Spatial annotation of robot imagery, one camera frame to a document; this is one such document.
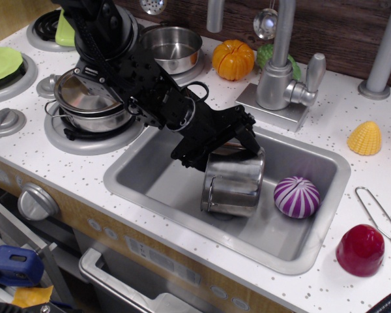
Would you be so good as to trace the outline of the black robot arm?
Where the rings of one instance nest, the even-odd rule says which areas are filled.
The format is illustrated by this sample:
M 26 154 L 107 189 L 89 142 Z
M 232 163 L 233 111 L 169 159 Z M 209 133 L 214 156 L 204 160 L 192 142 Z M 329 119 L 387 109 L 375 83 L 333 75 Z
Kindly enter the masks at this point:
M 236 139 L 258 155 L 255 119 L 241 106 L 214 110 L 175 80 L 139 41 L 136 19 L 113 1 L 58 1 L 75 31 L 80 59 L 74 74 L 95 93 L 111 97 L 144 125 L 182 136 L 171 152 L 185 167 L 205 171 L 209 154 Z

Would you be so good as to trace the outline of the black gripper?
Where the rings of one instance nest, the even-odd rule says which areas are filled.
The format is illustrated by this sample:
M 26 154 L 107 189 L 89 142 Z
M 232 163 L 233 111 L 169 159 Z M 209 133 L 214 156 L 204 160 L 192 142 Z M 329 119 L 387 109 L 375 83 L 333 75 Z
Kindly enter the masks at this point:
M 214 110 L 204 102 L 195 104 L 195 113 L 179 134 L 182 140 L 171 152 L 187 168 L 205 171 L 211 152 L 236 139 L 251 153 L 258 155 L 260 146 L 253 131 L 255 119 L 243 106 Z

